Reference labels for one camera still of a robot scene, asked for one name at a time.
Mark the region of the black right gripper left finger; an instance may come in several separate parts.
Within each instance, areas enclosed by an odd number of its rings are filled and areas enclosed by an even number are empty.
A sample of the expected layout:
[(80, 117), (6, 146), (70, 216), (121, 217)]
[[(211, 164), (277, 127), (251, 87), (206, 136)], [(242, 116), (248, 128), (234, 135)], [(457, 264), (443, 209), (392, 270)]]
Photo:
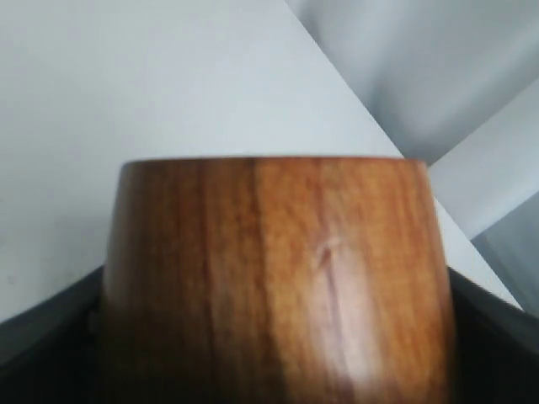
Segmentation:
[(97, 403), (103, 269), (1, 323), (2, 403)]

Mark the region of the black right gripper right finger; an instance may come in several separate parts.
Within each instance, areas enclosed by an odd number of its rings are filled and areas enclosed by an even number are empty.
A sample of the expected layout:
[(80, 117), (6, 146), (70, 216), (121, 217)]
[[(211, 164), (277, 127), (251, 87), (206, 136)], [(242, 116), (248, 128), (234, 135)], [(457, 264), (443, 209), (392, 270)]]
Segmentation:
[(538, 402), (538, 318), (448, 269), (459, 348), (459, 403)]

